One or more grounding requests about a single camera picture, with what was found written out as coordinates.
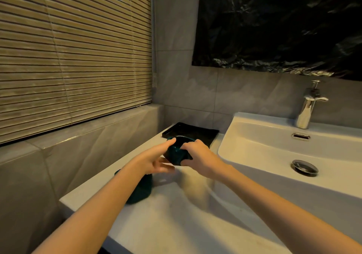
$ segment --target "black plastic sheet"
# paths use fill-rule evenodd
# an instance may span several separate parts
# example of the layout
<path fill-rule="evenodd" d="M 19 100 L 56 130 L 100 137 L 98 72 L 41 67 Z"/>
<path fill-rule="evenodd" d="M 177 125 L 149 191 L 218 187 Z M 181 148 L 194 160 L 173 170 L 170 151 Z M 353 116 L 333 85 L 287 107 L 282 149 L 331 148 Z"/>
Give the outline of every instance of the black plastic sheet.
<path fill-rule="evenodd" d="M 192 65 L 362 81 L 362 0 L 200 0 Z"/>

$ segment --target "faucet spout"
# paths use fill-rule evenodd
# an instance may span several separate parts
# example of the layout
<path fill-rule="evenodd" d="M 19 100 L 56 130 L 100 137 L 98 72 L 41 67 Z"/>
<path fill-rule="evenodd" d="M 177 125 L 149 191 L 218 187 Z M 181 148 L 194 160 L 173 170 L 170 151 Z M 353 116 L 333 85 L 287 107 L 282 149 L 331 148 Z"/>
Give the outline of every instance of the faucet spout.
<path fill-rule="evenodd" d="M 317 89 L 317 85 L 320 83 L 320 80 L 313 80 L 312 83 L 313 87 L 306 89 L 301 112 L 295 121 L 295 126 L 297 128 L 308 129 L 315 103 L 317 101 L 328 101 L 328 98 L 321 96 L 319 89 Z"/>

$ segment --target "hand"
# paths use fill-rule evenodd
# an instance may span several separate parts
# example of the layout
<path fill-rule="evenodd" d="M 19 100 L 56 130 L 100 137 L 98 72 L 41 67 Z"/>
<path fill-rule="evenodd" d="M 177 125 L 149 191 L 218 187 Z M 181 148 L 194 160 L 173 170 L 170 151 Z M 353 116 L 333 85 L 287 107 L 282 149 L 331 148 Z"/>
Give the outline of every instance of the hand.
<path fill-rule="evenodd" d="M 165 163 L 170 162 L 166 158 L 161 157 L 161 155 L 175 142 L 176 138 L 173 138 L 162 144 L 155 145 L 135 156 L 129 164 L 137 164 L 144 171 L 144 174 L 174 172 L 174 166 L 166 165 Z"/>
<path fill-rule="evenodd" d="M 200 140 L 185 142 L 181 149 L 187 150 L 193 158 L 193 160 L 181 161 L 181 165 L 189 166 L 207 178 L 218 179 L 220 173 L 227 167 L 227 164 Z"/>

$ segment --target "forearm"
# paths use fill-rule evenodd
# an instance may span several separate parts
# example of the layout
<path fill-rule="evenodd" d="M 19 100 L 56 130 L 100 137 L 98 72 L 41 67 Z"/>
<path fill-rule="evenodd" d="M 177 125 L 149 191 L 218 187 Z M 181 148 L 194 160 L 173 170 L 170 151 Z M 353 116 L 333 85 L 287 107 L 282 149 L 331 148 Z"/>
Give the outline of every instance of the forearm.
<path fill-rule="evenodd" d="M 220 173 L 219 181 L 234 191 L 292 253 L 362 253 L 360 244 L 232 166 Z"/>
<path fill-rule="evenodd" d="M 144 175 L 130 161 L 35 251 L 35 254 L 97 253 L 117 215 Z"/>

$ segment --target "black tray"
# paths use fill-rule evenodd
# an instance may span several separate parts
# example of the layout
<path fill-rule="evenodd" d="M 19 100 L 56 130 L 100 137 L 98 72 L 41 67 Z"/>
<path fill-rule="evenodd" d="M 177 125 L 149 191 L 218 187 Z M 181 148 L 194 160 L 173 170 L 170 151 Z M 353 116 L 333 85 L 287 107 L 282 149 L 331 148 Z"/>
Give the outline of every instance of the black tray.
<path fill-rule="evenodd" d="M 185 123 L 177 123 L 162 133 L 163 138 L 185 136 L 194 140 L 199 139 L 208 147 L 216 138 L 219 130 L 197 127 Z"/>

